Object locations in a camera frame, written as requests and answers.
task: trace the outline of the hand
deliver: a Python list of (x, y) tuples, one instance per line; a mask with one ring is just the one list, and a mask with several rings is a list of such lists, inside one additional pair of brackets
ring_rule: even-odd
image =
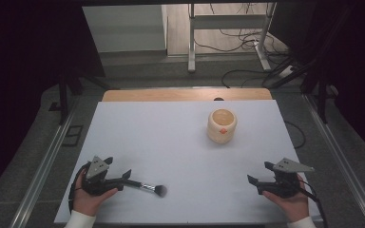
[[(298, 179), (300, 180), (300, 187), (304, 189), (303, 178), (298, 175)], [(276, 203), (284, 211), (290, 222), (309, 217), (308, 197), (302, 193), (297, 193), (288, 199), (280, 198), (267, 191), (263, 191), (262, 194), (270, 201)]]
[(101, 196), (92, 196), (82, 188), (82, 177), (86, 170), (82, 170), (75, 185), (75, 196), (73, 200), (73, 210), (87, 216), (96, 216), (102, 202), (112, 197), (118, 192), (117, 188), (106, 191)]

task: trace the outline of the white sleeve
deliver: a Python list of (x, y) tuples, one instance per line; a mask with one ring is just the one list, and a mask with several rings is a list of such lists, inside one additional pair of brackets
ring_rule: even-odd
[(93, 227), (95, 220), (96, 217), (90, 217), (72, 210), (70, 219), (67, 222), (67, 226), (65, 226), (65, 228), (91, 228)]
[(289, 228), (316, 228), (313, 221), (311, 220), (311, 217), (306, 217), (302, 220), (287, 223), (287, 227), (289, 227)]

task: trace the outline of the white table surface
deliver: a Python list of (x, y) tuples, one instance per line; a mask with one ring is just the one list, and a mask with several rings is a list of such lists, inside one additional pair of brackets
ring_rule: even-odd
[[(234, 111), (233, 140), (208, 139), (208, 115)], [(132, 169), (131, 180), (165, 185), (160, 198), (126, 186), (101, 207), (96, 222), (116, 224), (259, 224), (286, 221), (247, 180), (273, 181), (264, 162), (298, 156), (276, 101), (99, 103), (55, 222), (66, 223), (74, 175), (97, 155), (113, 157), (106, 178)], [(310, 214), (320, 219), (310, 201)]]

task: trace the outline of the brush bristles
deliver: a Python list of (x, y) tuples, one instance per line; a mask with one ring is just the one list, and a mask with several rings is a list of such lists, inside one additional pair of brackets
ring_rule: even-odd
[(167, 188), (163, 185), (157, 185), (155, 187), (155, 193), (162, 198), (167, 193)]

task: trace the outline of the cup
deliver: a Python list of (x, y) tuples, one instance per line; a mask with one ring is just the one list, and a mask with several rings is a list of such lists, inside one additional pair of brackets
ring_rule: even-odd
[(237, 117), (228, 109), (217, 109), (209, 114), (207, 135), (216, 143), (229, 142), (236, 130)]

